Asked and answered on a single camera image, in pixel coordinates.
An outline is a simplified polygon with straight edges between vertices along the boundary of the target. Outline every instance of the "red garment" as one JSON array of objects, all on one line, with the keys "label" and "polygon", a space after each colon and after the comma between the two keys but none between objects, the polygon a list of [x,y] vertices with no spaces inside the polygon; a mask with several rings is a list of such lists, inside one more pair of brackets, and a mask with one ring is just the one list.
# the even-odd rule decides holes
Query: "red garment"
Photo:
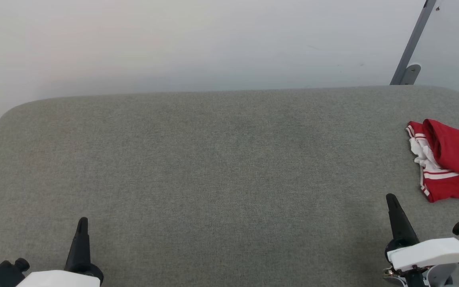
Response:
[{"label": "red garment", "polygon": [[428,201],[459,198],[459,130],[436,120],[409,122],[406,130]]}]

